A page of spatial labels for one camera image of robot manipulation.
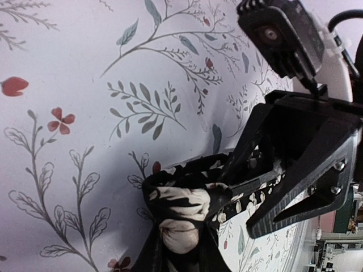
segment black floral cloth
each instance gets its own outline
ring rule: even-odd
[[[230,154],[155,173],[142,184],[154,226],[131,272],[230,272],[218,249],[220,224],[264,201],[281,177],[249,195],[218,183]]]

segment bolt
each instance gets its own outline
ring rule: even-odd
[[[272,30],[272,29],[270,29],[270,28],[267,28],[267,29],[265,30],[265,35],[266,35],[266,37],[267,37],[267,38],[269,38],[270,40],[275,40],[275,39],[277,39],[277,37],[278,37],[278,35],[277,35],[276,31],[274,31],[274,30]]]
[[[343,161],[340,161],[334,165],[334,169],[337,171],[342,171],[345,167],[345,163]]]
[[[335,186],[331,186],[330,187],[330,191],[334,194],[334,195],[338,195],[341,192],[341,188],[340,187],[335,187]]]
[[[248,163],[249,163],[251,169],[255,169],[257,167],[257,159],[255,159],[255,158],[250,159],[248,161]]]

